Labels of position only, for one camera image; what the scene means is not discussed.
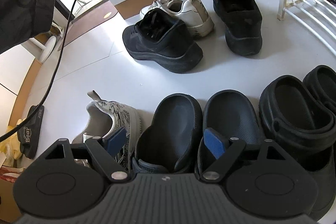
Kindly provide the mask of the white sneaker beige laces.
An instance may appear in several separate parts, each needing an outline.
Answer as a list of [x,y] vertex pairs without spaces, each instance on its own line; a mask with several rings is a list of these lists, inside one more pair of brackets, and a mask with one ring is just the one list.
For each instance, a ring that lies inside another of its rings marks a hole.
[[103,100],[95,91],[88,92],[88,96],[92,101],[86,107],[89,115],[87,125],[72,142],[84,143],[95,136],[110,137],[123,127],[126,129],[125,144],[114,159],[125,169],[130,170],[130,157],[142,133],[141,119],[137,110],[123,103]]

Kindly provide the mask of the black clog slipper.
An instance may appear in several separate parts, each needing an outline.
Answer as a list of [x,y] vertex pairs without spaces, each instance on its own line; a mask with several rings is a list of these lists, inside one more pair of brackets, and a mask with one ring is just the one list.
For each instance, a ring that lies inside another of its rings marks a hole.
[[131,157],[134,173],[193,173],[202,138],[202,109],[192,96],[171,94],[158,105]]
[[[227,139],[242,139],[252,147],[260,145],[265,139],[250,100],[236,90],[219,91],[207,101],[203,113],[203,134],[206,128],[214,129]],[[198,148],[198,174],[204,172],[214,161],[202,136]]]

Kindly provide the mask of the black suede sneaker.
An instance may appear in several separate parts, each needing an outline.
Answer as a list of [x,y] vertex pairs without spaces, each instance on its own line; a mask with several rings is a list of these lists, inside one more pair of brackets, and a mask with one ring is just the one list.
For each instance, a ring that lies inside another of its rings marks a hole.
[[186,24],[161,9],[150,10],[142,20],[124,29],[122,40],[135,60],[154,61],[173,73],[186,73],[203,58]]

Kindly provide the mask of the brown floor mat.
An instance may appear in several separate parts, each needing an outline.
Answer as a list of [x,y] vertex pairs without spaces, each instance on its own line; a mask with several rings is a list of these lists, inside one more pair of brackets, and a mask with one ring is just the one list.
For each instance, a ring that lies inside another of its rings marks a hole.
[[107,20],[112,19],[117,13],[118,10],[108,0],[102,1],[91,7],[70,23],[64,45],[67,46],[69,43],[86,34],[88,31],[94,29]]

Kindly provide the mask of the black Bear slide sandal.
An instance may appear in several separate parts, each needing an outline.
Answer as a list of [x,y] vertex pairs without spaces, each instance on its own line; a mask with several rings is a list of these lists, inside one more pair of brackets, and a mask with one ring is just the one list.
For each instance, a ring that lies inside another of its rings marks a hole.
[[41,106],[27,124],[18,131],[20,151],[29,159],[33,159],[37,153],[44,110],[45,107]]

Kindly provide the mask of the yellow plastic bag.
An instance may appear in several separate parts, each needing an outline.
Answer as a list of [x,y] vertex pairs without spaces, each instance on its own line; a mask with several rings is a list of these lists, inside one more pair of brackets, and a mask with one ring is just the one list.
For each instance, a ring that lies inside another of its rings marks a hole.
[[1,142],[1,156],[6,157],[3,165],[9,167],[14,167],[16,161],[22,157],[21,143],[16,132]]

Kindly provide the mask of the white stool base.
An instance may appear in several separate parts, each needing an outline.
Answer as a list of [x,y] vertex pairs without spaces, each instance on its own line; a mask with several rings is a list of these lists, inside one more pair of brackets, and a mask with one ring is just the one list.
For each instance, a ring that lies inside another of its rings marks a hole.
[[48,59],[48,57],[54,50],[54,47],[56,46],[56,40],[56,36],[51,36],[45,44],[42,44],[36,38],[29,39],[30,42],[32,42],[34,45],[42,50],[41,56],[39,57],[40,63],[44,63]]

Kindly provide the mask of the brown cardboard box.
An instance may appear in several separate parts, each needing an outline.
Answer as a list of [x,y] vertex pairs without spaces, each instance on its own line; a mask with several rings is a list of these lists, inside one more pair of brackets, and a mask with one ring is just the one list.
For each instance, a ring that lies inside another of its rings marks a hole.
[[21,216],[14,201],[13,186],[24,170],[24,168],[1,166],[1,221],[12,223]]

